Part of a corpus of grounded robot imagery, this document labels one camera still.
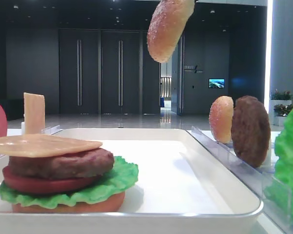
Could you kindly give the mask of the potted red flower plants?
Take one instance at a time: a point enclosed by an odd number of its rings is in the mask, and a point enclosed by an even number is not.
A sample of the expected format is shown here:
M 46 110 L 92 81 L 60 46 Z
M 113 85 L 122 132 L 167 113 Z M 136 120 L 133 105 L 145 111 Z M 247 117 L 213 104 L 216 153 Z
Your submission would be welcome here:
M 283 126 L 283 121 L 292 110 L 293 95 L 290 91 L 280 92 L 277 89 L 271 92 L 269 102 L 269 120 L 271 125 Z

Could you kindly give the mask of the white rectangular metal tray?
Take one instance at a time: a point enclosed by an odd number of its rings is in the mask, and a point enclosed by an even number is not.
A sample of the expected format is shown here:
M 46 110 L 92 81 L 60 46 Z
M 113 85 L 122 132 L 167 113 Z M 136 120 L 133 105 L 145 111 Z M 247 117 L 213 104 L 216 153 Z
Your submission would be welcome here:
M 66 129 L 139 167 L 117 213 L 20 214 L 0 200 L 0 234 L 249 234 L 263 201 L 185 130 Z M 7 164 L 0 158 L 1 170 Z

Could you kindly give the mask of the flat yellow cheese slice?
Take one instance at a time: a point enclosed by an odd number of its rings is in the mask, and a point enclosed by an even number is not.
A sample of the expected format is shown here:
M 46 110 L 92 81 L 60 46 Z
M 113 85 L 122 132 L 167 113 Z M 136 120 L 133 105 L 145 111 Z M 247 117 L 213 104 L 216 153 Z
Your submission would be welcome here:
M 41 158 L 61 156 L 100 148 L 99 141 L 80 140 L 44 134 L 0 137 L 0 154 Z

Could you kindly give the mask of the right long clear acrylic rail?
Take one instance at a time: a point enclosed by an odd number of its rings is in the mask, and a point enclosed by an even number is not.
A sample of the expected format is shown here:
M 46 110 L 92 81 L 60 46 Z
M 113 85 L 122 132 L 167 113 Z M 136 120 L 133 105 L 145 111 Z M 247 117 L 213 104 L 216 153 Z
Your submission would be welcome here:
M 274 144 L 271 143 L 268 161 L 255 169 L 239 159 L 232 144 L 216 142 L 210 131 L 192 127 L 191 135 L 264 201 L 260 225 L 268 234 L 293 234 L 293 195 L 289 186 L 274 176 Z

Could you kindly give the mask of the red tomato slice in burger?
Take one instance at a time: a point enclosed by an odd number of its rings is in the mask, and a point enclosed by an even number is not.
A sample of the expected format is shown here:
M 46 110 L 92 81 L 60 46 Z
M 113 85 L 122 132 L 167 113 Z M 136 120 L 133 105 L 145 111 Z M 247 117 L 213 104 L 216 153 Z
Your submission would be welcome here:
M 78 190 L 93 184 L 101 176 L 69 178 L 69 179 L 42 179 L 23 177 L 11 172 L 6 166 L 2 170 L 4 183 L 19 192 L 37 195 L 55 194 Z

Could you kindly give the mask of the standing brown meat patty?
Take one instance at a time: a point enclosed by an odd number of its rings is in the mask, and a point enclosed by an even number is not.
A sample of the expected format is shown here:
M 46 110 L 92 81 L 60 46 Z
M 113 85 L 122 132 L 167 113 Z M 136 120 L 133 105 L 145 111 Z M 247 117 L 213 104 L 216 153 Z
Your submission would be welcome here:
M 253 96 L 236 100 L 233 110 L 231 138 L 238 158 L 257 168 L 269 149 L 271 128 L 264 104 Z

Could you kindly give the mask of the standing yellow cheese slice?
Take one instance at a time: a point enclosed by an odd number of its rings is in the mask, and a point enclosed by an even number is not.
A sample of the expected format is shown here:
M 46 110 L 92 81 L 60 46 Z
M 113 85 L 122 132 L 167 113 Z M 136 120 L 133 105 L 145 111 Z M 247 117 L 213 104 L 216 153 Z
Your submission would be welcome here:
M 41 134 L 45 128 L 44 95 L 23 93 L 25 134 Z

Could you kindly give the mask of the standing green lettuce leaf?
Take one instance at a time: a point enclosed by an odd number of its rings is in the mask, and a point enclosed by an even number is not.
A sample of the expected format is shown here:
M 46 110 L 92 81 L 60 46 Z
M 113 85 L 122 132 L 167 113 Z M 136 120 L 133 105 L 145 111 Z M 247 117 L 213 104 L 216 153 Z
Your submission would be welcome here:
M 264 192 L 283 211 L 290 208 L 293 220 L 293 109 L 284 122 L 284 129 L 275 139 L 274 152 L 279 157 L 274 174 L 277 180 Z

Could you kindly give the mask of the brown meat patty in burger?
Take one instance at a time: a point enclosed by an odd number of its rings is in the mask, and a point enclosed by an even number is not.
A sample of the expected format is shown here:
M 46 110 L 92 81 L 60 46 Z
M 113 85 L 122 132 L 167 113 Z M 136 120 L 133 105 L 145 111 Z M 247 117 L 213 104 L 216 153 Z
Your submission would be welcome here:
M 12 173 L 44 179 L 93 177 L 110 171 L 113 165 L 113 153 L 103 148 L 53 157 L 9 158 Z

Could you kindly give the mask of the wall mounted small screen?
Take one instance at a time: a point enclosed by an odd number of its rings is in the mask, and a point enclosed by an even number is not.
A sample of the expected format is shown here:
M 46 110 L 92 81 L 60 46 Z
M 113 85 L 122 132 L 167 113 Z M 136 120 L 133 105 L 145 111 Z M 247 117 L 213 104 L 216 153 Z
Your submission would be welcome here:
M 210 78 L 209 88 L 221 88 L 225 87 L 225 80 L 223 78 Z

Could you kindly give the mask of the green lettuce leaf in burger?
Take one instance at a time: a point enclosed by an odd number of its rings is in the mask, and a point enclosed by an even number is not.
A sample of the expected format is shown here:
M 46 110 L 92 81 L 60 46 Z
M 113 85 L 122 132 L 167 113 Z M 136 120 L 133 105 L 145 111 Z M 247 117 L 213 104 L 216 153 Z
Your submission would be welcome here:
M 76 192 L 38 197 L 26 195 L 10 188 L 5 182 L 0 185 L 0 198 L 11 204 L 30 207 L 54 209 L 59 205 L 73 207 L 80 202 L 96 204 L 106 201 L 112 195 L 124 192 L 138 181 L 138 165 L 128 163 L 121 156 L 114 157 L 114 167 L 105 173 L 97 182 Z

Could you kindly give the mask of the bottom bun in burger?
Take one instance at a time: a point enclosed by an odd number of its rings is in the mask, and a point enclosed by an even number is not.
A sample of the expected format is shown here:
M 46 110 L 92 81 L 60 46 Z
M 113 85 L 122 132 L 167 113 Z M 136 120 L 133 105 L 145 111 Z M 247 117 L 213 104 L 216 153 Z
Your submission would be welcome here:
M 47 209 L 38 205 L 22 207 L 20 204 L 12 205 L 12 210 L 15 213 L 63 213 L 63 214 L 81 214 L 81 213 L 106 213 L 116 212 L 120 209 L 124 202 L 125 192 L 121 192 L 109 197 L 106 201 L 95 204 L 87 204 L 78 202 L 75 206 L 69 207 L 66 205 L 58 205 L 54 209 Z

